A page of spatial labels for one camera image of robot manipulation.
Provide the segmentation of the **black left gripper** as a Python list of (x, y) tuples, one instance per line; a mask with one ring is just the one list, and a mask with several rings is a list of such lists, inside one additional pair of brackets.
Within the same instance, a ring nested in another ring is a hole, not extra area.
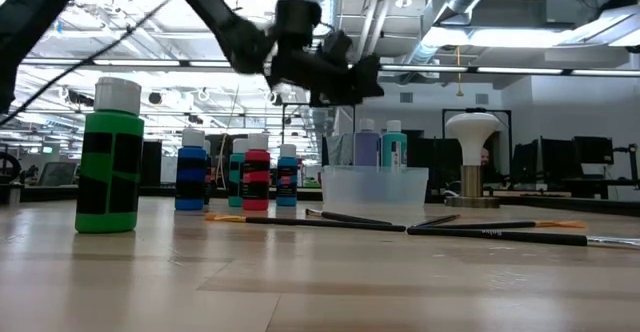
[(335, 63), (322, 52), (300, 50), (278, 53), (272, 58), (269, 86), (289, 84), (311, 93), (311, 106), (357, 105), (364, 98), (382, 97), (378, 84), (380, 58), (370, 55), (349, 67), (344, 61)]

